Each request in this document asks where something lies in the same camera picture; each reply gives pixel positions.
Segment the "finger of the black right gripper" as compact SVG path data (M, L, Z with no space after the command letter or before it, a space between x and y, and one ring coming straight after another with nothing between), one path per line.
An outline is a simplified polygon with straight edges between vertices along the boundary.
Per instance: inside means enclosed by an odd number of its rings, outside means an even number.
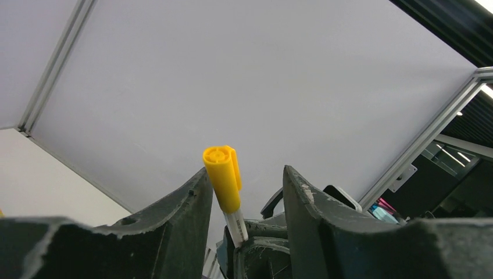
M252 237L233 253L234 278L292 278L289 242L282 238Z
M288 230L284 215L275 215L263 220L245 219L247 233L250 237L271 237L288 239ZM233 278L233 252L235 249L227 227L223 239L216 244L217 259L222 275Z

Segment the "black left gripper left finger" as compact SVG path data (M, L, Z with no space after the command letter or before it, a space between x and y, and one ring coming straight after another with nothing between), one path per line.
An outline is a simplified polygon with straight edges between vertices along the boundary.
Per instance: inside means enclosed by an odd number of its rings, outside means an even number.
M212 206L205 169L111 226L1 219L2 278L201 278Z

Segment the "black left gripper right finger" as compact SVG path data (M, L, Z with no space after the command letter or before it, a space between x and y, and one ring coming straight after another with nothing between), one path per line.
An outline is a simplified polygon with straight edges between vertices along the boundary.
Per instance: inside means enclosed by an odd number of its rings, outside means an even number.
M294 278L491 278L492 219L400 226L344 205L292 166L283 171Z

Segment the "white orange marker pen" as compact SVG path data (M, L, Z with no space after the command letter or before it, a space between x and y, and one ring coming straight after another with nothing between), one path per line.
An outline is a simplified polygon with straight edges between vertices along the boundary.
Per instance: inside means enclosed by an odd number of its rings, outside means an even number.
M249 240L241 209L236 210L234 213L225 213L224 216L235 248L241 247L244 242Z

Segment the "yellow marker cap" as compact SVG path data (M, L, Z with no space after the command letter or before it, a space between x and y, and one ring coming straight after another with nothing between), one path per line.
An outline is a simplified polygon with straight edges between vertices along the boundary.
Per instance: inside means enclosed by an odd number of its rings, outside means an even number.
M204 150L202 159L221 210L226 214L236 212L241 206L242 182L235 149L211 146Z

